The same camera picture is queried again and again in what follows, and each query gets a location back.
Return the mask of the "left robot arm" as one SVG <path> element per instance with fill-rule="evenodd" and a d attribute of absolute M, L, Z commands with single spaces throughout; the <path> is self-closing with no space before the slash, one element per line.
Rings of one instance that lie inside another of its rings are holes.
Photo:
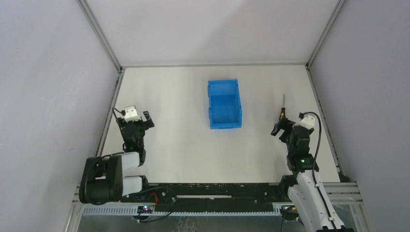
<path fill-rule="evenodd" d="M 88 158 L 79 187 L 79 200 L 84 204 L 102 205 L 118 202 L 122 197 L 143 190 L 146 178 L 143 175 L 123 175 L 124 171 L 145 163 L 146 131 L 155 126 L 149 111 L 144 119 L 133 107 L 124 109 L 115 120 L 123 138 L 122 151 Z"/>

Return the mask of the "black yellow screwdriver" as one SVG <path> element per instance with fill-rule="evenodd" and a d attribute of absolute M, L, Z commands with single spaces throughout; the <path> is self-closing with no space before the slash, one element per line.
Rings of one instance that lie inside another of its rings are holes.
<path fill-rule="evenodd" d="M 282 106 L 280 110 L 279 120 L 282 120 L 285 117 L 285 94 L 282 95 Z"/>

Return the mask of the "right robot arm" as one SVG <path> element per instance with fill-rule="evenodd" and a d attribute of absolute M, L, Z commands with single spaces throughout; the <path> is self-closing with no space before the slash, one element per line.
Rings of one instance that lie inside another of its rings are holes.
<path fill-rule="evenodd" d="M 283 131 L 279 139 L 287 146 L 287 165 L 292 172 L 291 175 L 284 175 L 280 184 L 307 232 L 346 232 L 348 228 L 332 206 L 319 167 L 309 152 L 314 126 L 315 118 L 309 115 L 299 122 L 281 115 L 274 125 L 271 135 L 276 136 L 279 131 Z"/>

